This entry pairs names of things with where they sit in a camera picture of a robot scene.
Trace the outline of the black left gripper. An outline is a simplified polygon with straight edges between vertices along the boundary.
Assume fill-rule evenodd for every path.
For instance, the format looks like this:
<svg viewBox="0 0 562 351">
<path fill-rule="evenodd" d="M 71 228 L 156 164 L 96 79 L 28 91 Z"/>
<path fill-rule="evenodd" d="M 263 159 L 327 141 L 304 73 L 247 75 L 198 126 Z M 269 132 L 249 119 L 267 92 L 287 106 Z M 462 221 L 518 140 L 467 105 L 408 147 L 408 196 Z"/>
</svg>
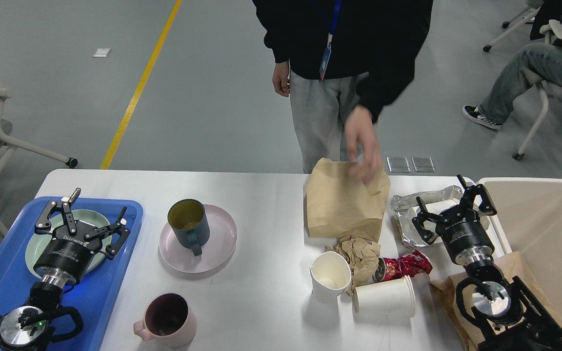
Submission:
<svg viewBox="0 0 562 351">
<path fill-rule="evenodd" d="M 36 220 L 35 234 L 53 234 L 50 216 L 53 213 L 60 213 L 70 234 L 65 234 L 64 227 L 56 229 L 56 237 L 48 242 L 34 264 L 34 271 L 38 277 L 48 273 L 60 273 L 67 278 L 66 285 L 77 285 L 85 274 L 94 270 L 102 262 L 103 257 L 97 257 L 97 253 L 103 253 L 105 257 L 115 257 L 131 233 L 126 228 L 126 222 L 123 222 L 127 210 L 127 207 L 123 207 L 116 222 L 75 236 L 78 229 L 71 205 L 80 194 L 81 188 L 76 188 L 69 197 L 48 201 Z M 103 249 L 103 240 L 114 234 L 118 235 L 118 241 L 108 244 Z"/>
</svg>

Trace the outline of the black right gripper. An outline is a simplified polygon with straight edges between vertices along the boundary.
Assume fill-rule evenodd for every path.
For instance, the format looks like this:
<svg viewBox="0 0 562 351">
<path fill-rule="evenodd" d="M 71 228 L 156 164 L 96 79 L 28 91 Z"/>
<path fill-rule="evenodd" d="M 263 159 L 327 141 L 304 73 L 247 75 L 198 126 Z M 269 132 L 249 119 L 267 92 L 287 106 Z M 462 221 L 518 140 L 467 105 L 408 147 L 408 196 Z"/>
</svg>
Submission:
<svg viewBox="0 0 562 351">
<path fill-rule="evenodd" d="M 497 215 L 498 211 L 487 193 L 484 185 L 469 186 L 461 174 L 457 178 L 464 189 L 459 205 L 457 205 L 457 218 L 449 218 L 447 211 L 440 214 L 430 213 L 421 197 L 416 197 L 420 212 L 412 218 L 412 223 L 426 244 L 434 244 L 439 237 L 450 256 L 451 262 L 464 266 L 490 266 L 491 256 L 495 249 L 486 230 L 478 219 L 466 220 L 465 218 L 481 218 Z M 481 198 L 480 205 L 474 209 L 475 200 Z M 436 224 L 435 233 L 424 228 L 424 222 Z"/>
</svg>

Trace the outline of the brown paper under arm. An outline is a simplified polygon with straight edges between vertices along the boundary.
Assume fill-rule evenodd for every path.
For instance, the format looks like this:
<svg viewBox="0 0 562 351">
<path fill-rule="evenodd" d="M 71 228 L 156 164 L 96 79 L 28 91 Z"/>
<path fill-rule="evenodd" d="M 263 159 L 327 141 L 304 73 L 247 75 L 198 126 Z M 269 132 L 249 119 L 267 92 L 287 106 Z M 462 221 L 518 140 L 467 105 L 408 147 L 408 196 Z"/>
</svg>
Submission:
<svg viewBox="0 0 562 351">
<path fill-rule="evenodd" d="M 540 289 L 521 253 L 497 259 L 507 282 L 493 298 L 482 294 L 478 278 L 457 273 L 430 282 L 465 351 L 562 351 L 562 318 Z"/>
</svg>

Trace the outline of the standing person's left hand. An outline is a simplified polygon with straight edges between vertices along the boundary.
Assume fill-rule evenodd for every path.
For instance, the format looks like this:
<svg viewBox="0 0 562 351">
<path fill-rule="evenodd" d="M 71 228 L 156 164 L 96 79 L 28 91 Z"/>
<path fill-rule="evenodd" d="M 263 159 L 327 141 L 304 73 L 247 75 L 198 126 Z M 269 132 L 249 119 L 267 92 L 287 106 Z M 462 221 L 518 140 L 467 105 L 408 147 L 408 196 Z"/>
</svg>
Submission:
<svg viewBox="0 0 562 351">
<path fill-rule="evenodd" d="M 381 145 L 366 107 L 354 107 L 345 123 L 346 153 L 353 166 L 350 175 L 368 186 L 383 171 Z"/>
</svg>

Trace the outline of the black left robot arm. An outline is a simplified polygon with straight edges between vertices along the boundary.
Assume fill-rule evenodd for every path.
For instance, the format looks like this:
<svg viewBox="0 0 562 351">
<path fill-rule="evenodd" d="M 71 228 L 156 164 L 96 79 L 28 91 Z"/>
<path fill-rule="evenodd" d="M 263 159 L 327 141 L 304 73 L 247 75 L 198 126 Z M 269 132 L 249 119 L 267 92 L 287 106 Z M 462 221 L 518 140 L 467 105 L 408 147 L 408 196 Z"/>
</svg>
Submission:
<svg viewBox="0 0 562 351">
<path fill-rule="evenodd" d="M 0 246 L 0 351 L 98 350 L 142 214 L 80 189 L 29 202 Z"/>
</svg>

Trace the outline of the standing person's right hand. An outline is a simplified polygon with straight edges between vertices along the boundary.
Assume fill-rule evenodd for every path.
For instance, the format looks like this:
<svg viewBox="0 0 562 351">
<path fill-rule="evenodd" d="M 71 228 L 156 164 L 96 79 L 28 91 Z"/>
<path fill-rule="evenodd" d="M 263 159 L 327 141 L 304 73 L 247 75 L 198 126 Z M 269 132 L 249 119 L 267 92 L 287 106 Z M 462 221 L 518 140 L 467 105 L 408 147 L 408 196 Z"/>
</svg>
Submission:
<svg viewBox="0 0 562 351">
<path fill-rule="evenodd" d="M 275 64 L 272 84 L 276 94 L 287 98 L 290 96 L 290 64 L 288 61 Z"/>
</svg>

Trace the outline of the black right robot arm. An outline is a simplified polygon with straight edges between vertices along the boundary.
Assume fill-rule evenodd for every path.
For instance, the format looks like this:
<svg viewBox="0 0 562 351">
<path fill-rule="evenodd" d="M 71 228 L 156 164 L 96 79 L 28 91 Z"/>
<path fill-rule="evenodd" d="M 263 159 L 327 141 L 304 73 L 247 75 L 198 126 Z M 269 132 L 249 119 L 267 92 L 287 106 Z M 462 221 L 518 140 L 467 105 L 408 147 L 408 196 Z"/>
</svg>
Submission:
<svg viewBox="0 0 562 351">
<path fill-rule="evenodd" d="M 481 351 L 562 351 L 562 328 L 521 278 L 512 282 L 494 264 L 495 250 L 481 217 L 497 214 L 483 185 L 469 186 L 458 175 L 464 193 L 457 205 L 431 213 L 417 197 L 419 213 L 412 223 L 424 242 L 437 237 L 453 264 L 462 265 L 466 278 L 455 288 L 459 312 L 484 337 Z"/>
</svg>

